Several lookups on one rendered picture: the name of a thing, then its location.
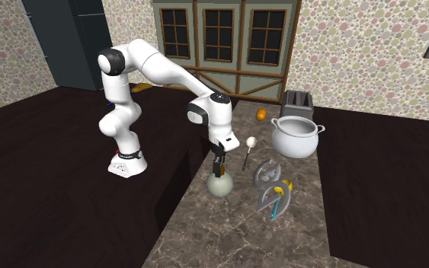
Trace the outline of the wooden framed triple window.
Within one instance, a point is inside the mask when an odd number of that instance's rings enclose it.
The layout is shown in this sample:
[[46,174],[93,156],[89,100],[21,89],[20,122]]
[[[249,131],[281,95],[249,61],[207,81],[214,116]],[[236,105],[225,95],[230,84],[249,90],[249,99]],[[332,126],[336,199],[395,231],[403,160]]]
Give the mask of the wooden framed triple window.
[[158,48],[208,87],[280,102],[302,0],[152,0]]

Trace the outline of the grey round disc tool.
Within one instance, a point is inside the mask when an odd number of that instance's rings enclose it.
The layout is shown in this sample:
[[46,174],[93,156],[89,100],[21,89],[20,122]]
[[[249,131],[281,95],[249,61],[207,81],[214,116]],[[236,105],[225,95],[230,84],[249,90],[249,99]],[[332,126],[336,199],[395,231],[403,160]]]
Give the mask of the grey round disc tool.
[[258,190],[264,190],[269,183],[278,181],[280,174],[280,164],[267,159],[258,165],[253,175],[253,184]]

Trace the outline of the dark tall cabinet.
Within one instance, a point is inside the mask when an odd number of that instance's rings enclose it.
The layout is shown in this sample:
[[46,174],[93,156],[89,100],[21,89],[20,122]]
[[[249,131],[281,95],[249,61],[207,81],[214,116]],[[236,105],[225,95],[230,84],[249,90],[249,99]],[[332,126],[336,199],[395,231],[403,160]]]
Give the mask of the dark tall cabinet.
[[20,0],[58,86],[103,88],[98,55],[112,47],[102,0]]

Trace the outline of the dark robot stand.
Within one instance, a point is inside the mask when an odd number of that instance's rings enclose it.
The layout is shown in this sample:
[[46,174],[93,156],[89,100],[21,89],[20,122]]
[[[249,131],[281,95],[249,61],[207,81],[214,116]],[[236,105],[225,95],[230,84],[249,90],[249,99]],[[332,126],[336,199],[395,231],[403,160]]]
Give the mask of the dark robot stand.
[[107,173],[90,192],[123,234],[159,234],[209,152],[206,127],[187,119],[194,97],[158,87],[133,95],[142,116],[131,130],[139,136],[148,167],[128,179]]

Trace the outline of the white two-handled pot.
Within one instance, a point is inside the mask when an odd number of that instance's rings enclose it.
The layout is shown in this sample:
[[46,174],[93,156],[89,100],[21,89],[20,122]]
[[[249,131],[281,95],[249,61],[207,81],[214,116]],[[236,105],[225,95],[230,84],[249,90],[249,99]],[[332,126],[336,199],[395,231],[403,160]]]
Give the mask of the white two-handled pot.
[[271,144],[274,150],[288,158],[307,158],[319,143],[319,133],[325,131],[323,125],[317,125],[301,116],[282,116],[271,119],[274,125]]

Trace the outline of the pale green round vase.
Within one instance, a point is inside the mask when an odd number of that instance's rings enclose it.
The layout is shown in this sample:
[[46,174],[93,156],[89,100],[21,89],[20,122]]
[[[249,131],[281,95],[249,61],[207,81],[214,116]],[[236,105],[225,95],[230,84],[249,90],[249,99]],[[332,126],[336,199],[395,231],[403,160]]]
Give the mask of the pale green round vase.
[[232,175],[226,171],[220,177],[216,177],[214,173],[211,173],[206,178],[206,189],[207,191],[216,198],[227,197],[234,188],[234,180]]

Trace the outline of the grey toaster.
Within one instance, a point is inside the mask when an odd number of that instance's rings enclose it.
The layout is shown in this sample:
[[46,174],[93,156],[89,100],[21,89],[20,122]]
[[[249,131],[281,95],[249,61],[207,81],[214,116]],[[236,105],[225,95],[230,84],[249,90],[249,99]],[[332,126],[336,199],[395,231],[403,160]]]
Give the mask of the grey toaster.
[[280,117],[301,116],[312,120],[313,113],[312,95],[309,92],[285,91],[280,108]]

